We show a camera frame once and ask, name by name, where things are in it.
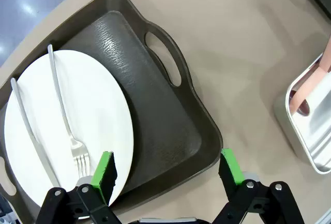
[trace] tabletop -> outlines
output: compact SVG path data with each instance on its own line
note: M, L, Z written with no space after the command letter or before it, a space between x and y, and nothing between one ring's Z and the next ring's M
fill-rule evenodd
M90 1L65 0L55 8L0 68L0 85L38 43ZM331 32L325 15L311 0L131 1L180 47L194 87L241 169L256 173L264 185L288 183L305 222L315 223L331 207L331 175L317 174L295 156L273 102L323 52ZM227 203L218 165L120 220L195 216L213 221ZM262 223L258 220L250 214L244 223Z

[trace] floor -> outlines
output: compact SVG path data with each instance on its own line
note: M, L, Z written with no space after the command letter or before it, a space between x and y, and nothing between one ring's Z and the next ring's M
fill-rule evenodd
M0 66L24 37L63 0L0 0Z

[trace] tray handle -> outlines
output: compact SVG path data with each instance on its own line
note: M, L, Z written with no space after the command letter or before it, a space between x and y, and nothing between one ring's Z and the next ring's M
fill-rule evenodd
M0 185L9 196L14 196L16 194L16 187L9 179L3 157L0 157L0 174Z
M159 27L158 25L152 22L150 22L149 25L147 26L147 32L145 33L145 36L147 35L148 32L154 34L159 40L161 40L161 42L165 45L165 47L170 52L171 56L173 57L176 63L182 81L179 86L173 85L173 83L170 81L171 84L175 87L185 87L192 85L192 78L190 71L186 64L184 56L180 51L179 47L177 46L176 42L171 38L171 36L165 30L163 30L161 27Z

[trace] metal container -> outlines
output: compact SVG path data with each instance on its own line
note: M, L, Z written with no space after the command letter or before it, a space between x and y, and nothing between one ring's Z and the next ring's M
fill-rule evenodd
M307 97L308 113L297 111L291 115L289 110L291 92L311 73L321 57L322 55L276 99L274 111L296 155L311 163L318 173L327 174L331 171L331 73Z

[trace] silver fork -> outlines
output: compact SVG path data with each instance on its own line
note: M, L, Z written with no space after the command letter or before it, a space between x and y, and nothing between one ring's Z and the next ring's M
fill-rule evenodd
M77 139L72 134L72 131L69 126L68 118L66 115L66 111L63 105L62 96L61 96L61 90L58 83L57 73L56 73L56 67L55 67L55 61L54 61L54 53L53 53L53 46L50 44L47 47L48 54L51 62L51 70L52 70L52 76L53 76L53 82L55 86L56 96L58 99L58 103L60 105L62 118L64 121L64 124L66 126L70 141L71 141L71 153L74 164L77 166L78 175L79 178L84 176L90 175L90 164L89 164L89 154L88 150L85 146L85 144Z

